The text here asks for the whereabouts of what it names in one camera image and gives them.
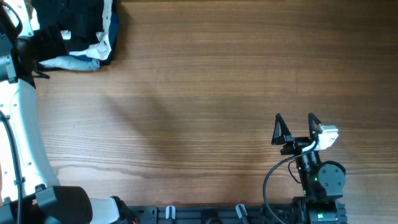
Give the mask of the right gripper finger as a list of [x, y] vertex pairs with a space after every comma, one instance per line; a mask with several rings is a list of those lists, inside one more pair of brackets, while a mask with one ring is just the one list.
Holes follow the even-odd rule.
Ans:
[[282, 115], [280, 113], [275, 116], [275, 128], [272, 135], [272, 145], [283, 145], [292, 142], [292, 134], [289, 131]]
[[317, 139], [318, 133], [316, 131], [316, 127], [321, 124], [322, 122], [313, 114], [308, 114], [308, 127], [311, 139]]

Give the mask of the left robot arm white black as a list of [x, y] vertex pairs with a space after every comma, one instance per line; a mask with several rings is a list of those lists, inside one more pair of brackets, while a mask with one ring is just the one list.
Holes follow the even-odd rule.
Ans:
[[39, 62], [67, 54], [55, 27], [22, 35], [12, 6], [1, 1], [1, 223], [138, 223], [119, 198], [89, 198], [81, 187], [62, 186], [53, 171], [37, 121], [35, 78], [49, 76]]

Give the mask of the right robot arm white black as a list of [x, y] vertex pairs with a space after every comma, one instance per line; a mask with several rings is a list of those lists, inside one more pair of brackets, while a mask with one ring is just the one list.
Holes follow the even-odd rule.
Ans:
[[338, 138], [338, 128], [323, 124], [313, 113], [308, 115], [308, 137], [294, 137], [280, 114], [275, 116], [271, 144], [281, 145], [280, 154], [288, 158], [275, 165], [295, 162], [303, 196], [294, 197], [291, 204], [268, 206], [279, 223], [344, 223], [343, 197], [346, 169], [335, 161], [321, 161], [319, 152], [328, 149]]

